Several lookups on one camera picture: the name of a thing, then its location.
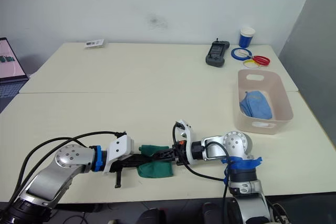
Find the blue paper cup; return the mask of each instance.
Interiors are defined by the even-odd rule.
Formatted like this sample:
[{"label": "blue paper cup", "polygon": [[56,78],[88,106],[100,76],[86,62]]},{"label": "blue paper cup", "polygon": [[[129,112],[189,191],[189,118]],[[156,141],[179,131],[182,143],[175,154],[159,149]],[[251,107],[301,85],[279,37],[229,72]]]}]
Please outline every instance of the blue paper cup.
[{"label": "blue paper cup", "polygon": [[239,46],[243,48],[249,47],[255,33],[256,31],[251,27],[242,28],[240,30]]}]

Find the blue cloth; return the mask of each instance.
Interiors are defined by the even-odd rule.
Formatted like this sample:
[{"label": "blue cloth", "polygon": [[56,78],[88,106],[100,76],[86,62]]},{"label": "blue cloth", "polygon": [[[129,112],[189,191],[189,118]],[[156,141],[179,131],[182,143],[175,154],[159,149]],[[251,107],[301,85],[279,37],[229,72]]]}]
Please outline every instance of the blue cloth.
[{"label": "blue cloth", "polygon": [[272,111],[265,96],[260,91],[246,92],[245,98],[239,103],[242,111],[252,118],[271,119]]}]

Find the laptop keyboard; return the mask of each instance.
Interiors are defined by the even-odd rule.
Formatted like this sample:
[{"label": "laptop keyboard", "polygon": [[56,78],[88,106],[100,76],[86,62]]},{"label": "laptop keyboard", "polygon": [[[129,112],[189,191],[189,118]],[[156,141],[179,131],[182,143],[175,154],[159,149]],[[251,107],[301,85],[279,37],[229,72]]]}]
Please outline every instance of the laptop keyboard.
[{"label": "laptop keyboard", "polygon": [[9,85],[0,85],[0,98],[14,97],[23,86],[24,83],[16,83]]}]

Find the white table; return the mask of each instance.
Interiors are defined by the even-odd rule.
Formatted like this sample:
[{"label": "white table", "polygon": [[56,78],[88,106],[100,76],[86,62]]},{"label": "white table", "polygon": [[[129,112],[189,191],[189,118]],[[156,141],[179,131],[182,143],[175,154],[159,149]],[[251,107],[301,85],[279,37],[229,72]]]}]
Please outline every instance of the white table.
[{"label": "white table", "polygon": [[[84,49],[83,43],[63,44],[21,89],[20,93],[136,92],[167,90],[187,84],[232,91],[238,70],[245,68],[225,53],[225,64],[205,63],[210,45],[106,44]],[[298,88],[268,45],[251,46],[256,55],[271,59],[264,70],[278,73],[286,91]]]},{"label": "white table", "polygon": [[[185,91],[143,90],[126,93],[19,94],[0,114],[0,201],[8,201],[19,168],[28,151],[47,139],[91,131],[126,130],[142,144],[171,145],[171,130],[178,119],[187,120],[199,139],[235,130],[233,94],[224,89],[194,86]],[[294,118],[276,135],[249,133],[252,154],[263,157],[257,168],[266,195],[321,193],[336,190],[335,150],[299,92],[288,92]],[[104,148],[113,136],[83,139]],[[38,151],[28,169],[54,145]],[[200,161],[195,170],[223,175],[220,161]],[[119,202],[221,197],[221,182],[203,179],[174,165],[174,176],[147,179],[135,169],[124,169],[122,188],[115,189],[115,174],[81,174],[61,203]]]}]

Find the plastic storage bin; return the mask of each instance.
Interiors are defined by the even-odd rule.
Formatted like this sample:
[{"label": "plastic storage bin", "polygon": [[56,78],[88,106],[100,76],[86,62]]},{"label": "plastic storage bin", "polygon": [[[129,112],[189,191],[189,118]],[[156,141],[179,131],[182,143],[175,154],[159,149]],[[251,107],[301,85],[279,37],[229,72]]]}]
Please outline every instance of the plastic storage bin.
[{"label": "plastic storage bin", "polygon": [[[270,120],[246,116],[239,102],[245,98],[246,91],[259,90],[266,97],[272,110]],[[238,72],[238,86],[234,92],[234,117],[237,129],[241,131],[275,134],[293,118],[284,85],[274,72],[244,69]]]}]

